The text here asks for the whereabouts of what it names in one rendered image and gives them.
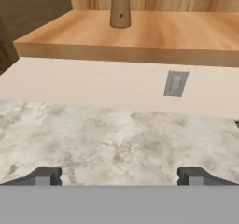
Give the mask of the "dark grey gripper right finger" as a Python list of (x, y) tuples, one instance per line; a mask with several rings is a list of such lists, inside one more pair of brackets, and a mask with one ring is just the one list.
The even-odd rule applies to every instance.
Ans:
[(179, 167), (177, 169), (178, 186), (226, 186), (234, 182), (209, 174), (202, 167)]

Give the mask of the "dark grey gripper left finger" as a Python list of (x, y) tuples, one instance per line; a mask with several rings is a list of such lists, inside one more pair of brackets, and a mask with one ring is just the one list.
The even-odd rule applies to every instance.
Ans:
[(5, 185), (61, 186), (61, 167), (37, 167), (29, 175), (5, 182)]

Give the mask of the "light wooden cabinet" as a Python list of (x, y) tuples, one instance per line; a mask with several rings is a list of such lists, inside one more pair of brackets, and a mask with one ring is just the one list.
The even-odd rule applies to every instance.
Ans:
[(15, 40), (22, 57), (239, 67), (239, 0), (130, 0), (131, 26), (110, 26), (111, 0), (72, 9)]

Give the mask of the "brown wooden pepper shaker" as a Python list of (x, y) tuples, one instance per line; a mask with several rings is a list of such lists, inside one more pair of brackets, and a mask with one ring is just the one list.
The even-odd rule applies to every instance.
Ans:
[(111, 0), (110, 26), (117, 29), (131, 26), (130, 0)]

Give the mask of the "grey wall socket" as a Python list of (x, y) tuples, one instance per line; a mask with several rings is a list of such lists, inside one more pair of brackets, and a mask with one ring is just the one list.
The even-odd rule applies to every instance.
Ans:
[(172, 71), (168, 72), (164, 96), (181, 97), (189, 76), (189, 72)]

